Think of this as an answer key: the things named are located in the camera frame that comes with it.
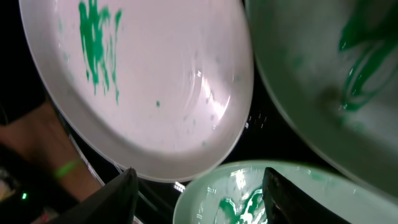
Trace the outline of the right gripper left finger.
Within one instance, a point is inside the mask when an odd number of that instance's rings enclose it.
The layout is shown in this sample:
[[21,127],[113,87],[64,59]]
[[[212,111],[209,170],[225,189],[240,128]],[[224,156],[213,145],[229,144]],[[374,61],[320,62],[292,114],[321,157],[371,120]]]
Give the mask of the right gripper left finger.
[[137,199],[138,177],[134,169],[128,168],[77,206],[50,220],[50,223],[132,224]]

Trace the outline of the white plate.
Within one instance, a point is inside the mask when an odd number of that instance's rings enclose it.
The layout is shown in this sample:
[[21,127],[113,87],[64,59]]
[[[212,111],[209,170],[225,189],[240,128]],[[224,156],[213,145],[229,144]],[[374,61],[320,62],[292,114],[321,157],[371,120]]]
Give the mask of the white plate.
[[51,100],[98,154],[139,177],[188,181],[235,147],[254,71],[240,1],[21,0]]

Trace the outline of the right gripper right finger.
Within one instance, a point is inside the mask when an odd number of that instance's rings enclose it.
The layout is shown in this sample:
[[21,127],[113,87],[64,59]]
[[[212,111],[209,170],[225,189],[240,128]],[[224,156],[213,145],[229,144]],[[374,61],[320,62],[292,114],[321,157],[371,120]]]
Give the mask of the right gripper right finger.
[[267,167],[262,181],[263,202],[269,224],[348,224],[291,181]]

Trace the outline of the mint plate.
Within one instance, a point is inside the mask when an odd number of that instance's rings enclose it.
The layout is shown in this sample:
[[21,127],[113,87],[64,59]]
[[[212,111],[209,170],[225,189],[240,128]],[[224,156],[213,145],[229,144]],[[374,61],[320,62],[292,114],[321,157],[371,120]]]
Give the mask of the mint plate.
[[397,1],[246,1],[274,104],[324,160],[397,200]]
[[243,161],[190,182],[173,222],[397,223],[397,205],[322,169]]

